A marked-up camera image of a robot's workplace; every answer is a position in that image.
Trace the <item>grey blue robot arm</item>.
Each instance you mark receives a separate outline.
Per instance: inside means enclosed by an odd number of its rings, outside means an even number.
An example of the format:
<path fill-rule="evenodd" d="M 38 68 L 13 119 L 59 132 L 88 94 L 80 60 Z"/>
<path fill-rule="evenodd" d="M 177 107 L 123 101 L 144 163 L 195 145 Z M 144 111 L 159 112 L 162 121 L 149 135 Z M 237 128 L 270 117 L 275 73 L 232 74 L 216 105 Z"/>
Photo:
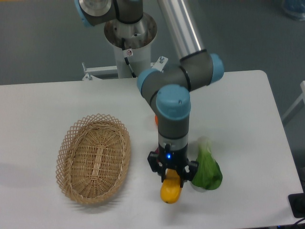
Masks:
<path fill-rule="evenodd" d="M 158 2 L 173 39 L 180 65 L 157 70 L 145 65 L 136 73 L 128 51 L 147 46 L 156 36 L 154 20 L 143 11 L 141 0 L 77 0 L 75 7 L 87 26 L 104 24 L 107 40 L 123 55 L 128 76 L 136 78 L 141 96 L 158 118 L 158 152 L 150 152 L 148 162 L 153 172 L 167 178 L 173 170 L 178 185 L 191 181 L 198 162 L 187 157 L 190 92 L 220 80 L 224 66 L 216 54 L 207 52 L 187 0 Z"/>

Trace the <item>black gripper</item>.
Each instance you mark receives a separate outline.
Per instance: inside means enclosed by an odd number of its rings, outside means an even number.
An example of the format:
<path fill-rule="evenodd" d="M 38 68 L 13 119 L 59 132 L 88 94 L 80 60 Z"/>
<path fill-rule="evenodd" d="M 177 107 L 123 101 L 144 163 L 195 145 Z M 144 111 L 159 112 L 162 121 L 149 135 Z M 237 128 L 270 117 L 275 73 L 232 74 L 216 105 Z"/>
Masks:
<path fill-rule="evenodd" d="M 193 180 L 198 171 L 199 163 L 197 161 L 188 161 L 187 148 L 188 145 L 179 150 L 167 150 L 165 147 L 158 145 L 159 154 L 154 151 L 151 151 L 148 154 L 147 160 L 151 170 L 161 177 L 162 183 L 166 178 L 167 168 L 176 170 L 177 173 L 181 173 L 181 188 L 183 188 L 185 182 Z"/>

